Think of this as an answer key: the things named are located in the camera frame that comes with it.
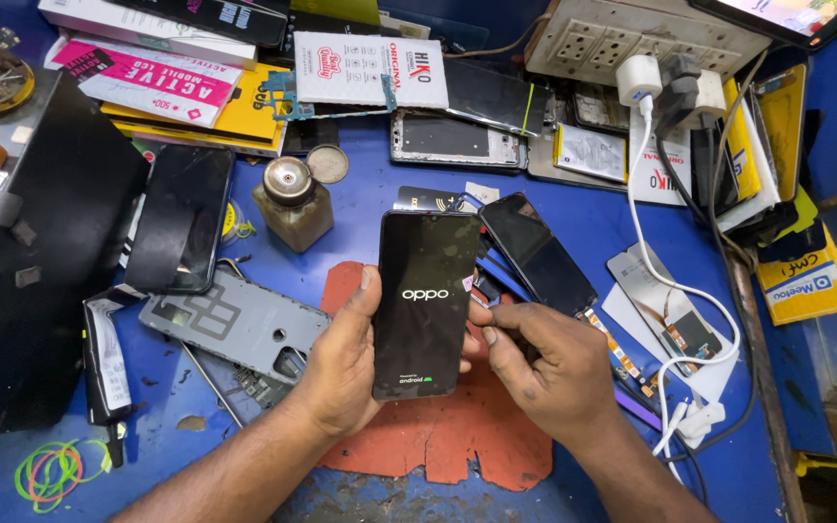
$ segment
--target white power adapter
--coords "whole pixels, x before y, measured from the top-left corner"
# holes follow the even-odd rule
[[[638,107],[646,96],[656,99],[664,89],[660,83],[657,59],[647,55],[629,57],[616,69],[616,85],[619,102],[626,107]]]
[[[681,127],[693,130],[702,129],[702,123],[699,121],[700,114],[711,113],[713,120],[726,115],[726,93],[722,90],[722,77],[715,71],[704,69],[697,79],[697,86],[699,86],[697,108],[680,123]]]

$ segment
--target red mat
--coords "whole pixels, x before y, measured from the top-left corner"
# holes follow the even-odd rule
[[[364,265],[344,261],[328,271],[321,308],[334,316],[361,280]],[[471,334],[483,350],[458,379],[451,396],[389,402],[366,428],[332,448],[319,462],[328,468],[405,476],[419,465],[425,478],[457,483],[467,478],[474,453],[486,481],[510,491],[531,489],[551,473],[551,437],[515,405],[490,370],[480,329]]]

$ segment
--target pink sticker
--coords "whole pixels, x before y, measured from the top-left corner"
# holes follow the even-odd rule
[[[54,62],[66,65],[93,49],[96,47],[72,40],[54,57]],[[102,51],[114,62],[99,72],[104,77],[214,106],[223,105],[231,94],[232,85],[228,82],[110,49]]]

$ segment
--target right hand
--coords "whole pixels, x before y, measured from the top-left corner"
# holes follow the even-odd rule
[[[490,366],[512,399],[571,452],[621,418],[598,328],[537,303],[489,310],[471,303],[470,316],[483,327]]]

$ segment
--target charging cable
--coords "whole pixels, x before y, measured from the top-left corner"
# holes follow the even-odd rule
[[[678,289],[683,292],[696,294],[697,296],[700,296],[701,298],[711,302],[713,305],[716,306],[717,309],[719,309],[719,312],[726,317],[726,319],[728,320],[728,324],[732,327],[732,347],[724,354],[720,354],[718,357],[715,357],[713,359],[701,359],[690,356],[674,357],[667,360],[667,362],[665,362],[664,365],[661,366],[660,370],[657,372],[657,387],[658,394],[660,395],[660,420],[662,426],[668,427],[668,432],[665,432],[665,434],[663,434],[657,446],[660,446],[664,450],[665,456],[670,457],[670,449],[668,442],[670,440],[670,437],[673,436],[673,431],[669,430],[670,423],[667,410],[667,394],[664,392],[664,375],[666,374],[667,369],[670,366],[675,365],[677,363],[697,363],[700,365],[715,365],[724,361],[730,361],[733,358],[737,358],[738,345],[741,342],[741,333],[738,331],[738,324],[735,323],[735,318],[733,318],[732,315],[729,314],[725,305],[719,303],[719,301],[716,300],[715,297],[698,289],[693,289],[691,287],[687,287],[686,285],[680,285],[679,283],[668,280],[666,277],[663,277],[661,274],[659,274],[657,270],[655,270],[654,265],[651,264],[650,257],[648,256],[647,246],[645,244],[645,235],[642,233],[642,225],[641,222],[638,220],[638,210],[635,208],[634,184],[635,178],[637,178],[635,174],[637,173],[638,165],[640,164],[641,159],[645,154],[645,147],[647,147],[648,140],[651,138],[651,113],[654,110],[653,97],[650,94],[645,94],[645,96],[642,97],[639,101],[638,108],[641,111],[642,116],[644,116],[645,118],[645,136],[642,138],[641,147],[639,147],[638,150],[634,153],[634,161],[632,161],[631,169],[629,170],[630,176],[628,183],[628,196],[629,208],[632,211],[632,220],[635,224],[635,232],[638,233],[638,245],[642,251],[642,259],[645,262],[645,266],[648,268],[648,272],[651,273],[651,276],[653,276],[657,281],[663,283],[664,285],[674,289]],[[685,413],[685,411],[686,406],[684,405],[682,407],[682,413],[680,415],[680,418],[682,418],[682,415],[683,413]],[[659,452],[660,449],[656,447],[655,455],[657,455],[657,453]],[[668,463],[668,466],[670,468],[670,471],[673,473],[674,477],[676,477],[677,480],[682,483],[680,475],[677,473],[676,467],[673,466],[673,462]]]

